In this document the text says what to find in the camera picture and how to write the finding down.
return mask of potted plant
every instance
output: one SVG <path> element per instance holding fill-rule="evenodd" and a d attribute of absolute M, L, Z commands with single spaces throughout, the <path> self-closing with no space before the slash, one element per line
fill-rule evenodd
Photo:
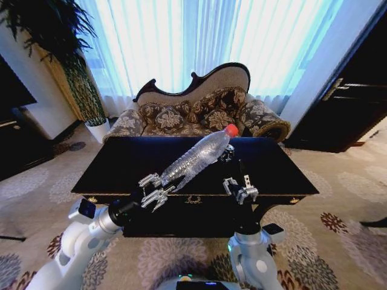
<path fill-rule="evenodd" d="M 82 50 L 90 48 L 80 34 L 95 36 L 87 12 L 75 0 L 0 0 L 0 13 L 16 40 L 19 31 L 29 38 L 25 48 L 30 55 L 39 45 L 50 61 L 55 57 L 62 65 L 74 100 L 87 128 L 101 143 L 109 123 L 92 80 L 89 78 Z"/>

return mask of sheer curtain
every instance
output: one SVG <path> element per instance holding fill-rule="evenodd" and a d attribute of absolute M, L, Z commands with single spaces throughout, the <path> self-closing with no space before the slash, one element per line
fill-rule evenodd
<path fill-rule="evenodd" d="M 251 74 L 249 93 L 281 112 L 343 0 L 78 0 L 97 37 L 86 61 L 110 116 L 150 79 L 183 91 L 225 62 Z"/>

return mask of white planter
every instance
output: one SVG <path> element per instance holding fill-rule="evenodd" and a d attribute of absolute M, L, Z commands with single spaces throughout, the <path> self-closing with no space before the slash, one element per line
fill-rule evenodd
<path fill-rule="evenodd" d="M 106 121 L 102 125 L 99 125 L 99 126 L 91 127 L 91 126 L 88 126 L 87 124 L 85 124 L 85 126 L 87 129 L 89 129 L 89 131 L 92 133 L 94 138 L 97 139 L 97 141 L 101 144 L 102 144 L 103 136 L 105 136 L 110 130 L 110 125 L 109 125 L 108 119 L 106 119 Z"/>

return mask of floral carpet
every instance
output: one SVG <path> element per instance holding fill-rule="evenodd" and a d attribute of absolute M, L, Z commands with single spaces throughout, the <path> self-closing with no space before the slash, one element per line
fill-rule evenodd
<path fill-rule="evenodd" d="M 101 148 L 83 125 L 55 148 L 55 159 L 0 182 L 0 289 L 25 289 L 60 248 L 73 185 Z M 387 130 L 334 154 L 284 149 L 320 191 L 264 216 L 286 230 L 273 245 L 286 290 L 386 289 L 387 230 L 359 221 L 387 216 Z M 155 289 L 180 273 L 235 281 L 227 239 L 123 238 L 94 255 L 82 289 Z"/>

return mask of black table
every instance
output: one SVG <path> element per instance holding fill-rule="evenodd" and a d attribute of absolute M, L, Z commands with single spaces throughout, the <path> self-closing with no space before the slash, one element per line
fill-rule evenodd
<path fill-rule="evenodd" d="M 109 204 L 130 195 L 143 177 L 161 174 L 200 138 L 112 137 L 102 147 L 72 192 Z M 278 204 L 297 204 L 318 193 L 297 166 L 269 138 L 234 138 L 235 162 L 217 162 L 199 173 L 155 213 L 125 227 L 124 236 L 230 237 L 236 202 L 226 195 L 223 179 L 239 177 L 242 160 L 251 183 L 259 190 L 255 217 Z"/>

